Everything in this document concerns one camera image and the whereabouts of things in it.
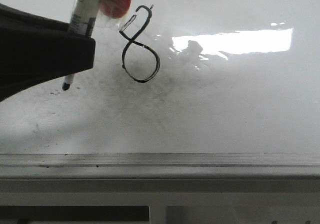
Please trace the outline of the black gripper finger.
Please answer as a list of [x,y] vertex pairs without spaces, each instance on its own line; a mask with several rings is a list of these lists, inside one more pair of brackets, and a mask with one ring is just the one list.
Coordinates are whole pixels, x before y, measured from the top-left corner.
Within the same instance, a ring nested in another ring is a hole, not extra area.
[[94,65],[94,22],[69,24],[1,5],[0,98],[5,100],[34,85],[91,69]]

